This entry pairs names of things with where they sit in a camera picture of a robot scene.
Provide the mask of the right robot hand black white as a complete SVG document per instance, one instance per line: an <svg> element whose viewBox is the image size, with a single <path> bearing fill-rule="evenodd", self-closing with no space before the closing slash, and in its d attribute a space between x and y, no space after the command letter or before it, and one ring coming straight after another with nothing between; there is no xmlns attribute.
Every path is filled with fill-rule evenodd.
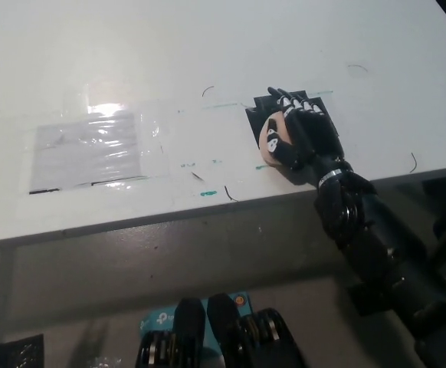
<svg viewBox="0 0 446 368"><path fill-rule="evenodd" d="M350 171L339 134L322 105L306 93L267 89L277 111L264 124L264 152L290 171L310 169L317 182Z"/></svg>

